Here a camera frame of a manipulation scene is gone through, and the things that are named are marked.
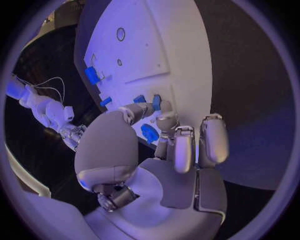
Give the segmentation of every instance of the blue block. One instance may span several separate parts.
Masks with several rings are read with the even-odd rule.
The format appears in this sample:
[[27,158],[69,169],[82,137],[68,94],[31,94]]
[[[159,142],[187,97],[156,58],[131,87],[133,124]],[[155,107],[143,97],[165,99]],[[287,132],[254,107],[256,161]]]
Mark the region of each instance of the blue block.
[[156,129],[149,124],[143,124],[141,127],[142,135],[147,139],[147,143],[151,144],[152,142],[158,140],[160,138],[159,133]]
[[93,66],[86,68],[84,72],[92,85],[95,85],[96,83],[100,82],[100,78],[98,77],[97,72]]
[[153,101],[152,101],[152,106],[155,111],[161,110],[161,102],[162,102],[161,96],[158,94],[154,95]]
[[104,99],[102,102],[100,102],[100,106],[104,107],[105,105],[109,104],[112,100],[112,98],[109,96],[108,98]]
[[137,96],[135,99],[133,99],[133,102],[135,104],[138,104],[138,103],[146,103],[146,99],[144,97],[144,95],[139,95]]

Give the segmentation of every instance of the white robot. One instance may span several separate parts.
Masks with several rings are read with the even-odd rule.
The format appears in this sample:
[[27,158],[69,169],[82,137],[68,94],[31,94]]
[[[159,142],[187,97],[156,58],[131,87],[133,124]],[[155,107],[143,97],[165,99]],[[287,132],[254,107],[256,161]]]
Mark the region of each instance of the white robot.
[[6,93],[30,108],[41,124],[57,131],[75,151],[78,182],[98,195],[101,214],[113,226],[112,239],[122,232],[126,239],[206,240],[218,232],[225,220],[227,196],[215,165],[229,155],[219,114],[199,123],[196,162],[194,128],[181,126],[171,104],[163,100],[156,118],[161,133],[154,156],[138,165],[138,137],[131,125],[153,114],[151,103],[103,113],[85,127],[70,123],[71,106],[38,95],[15,75]]

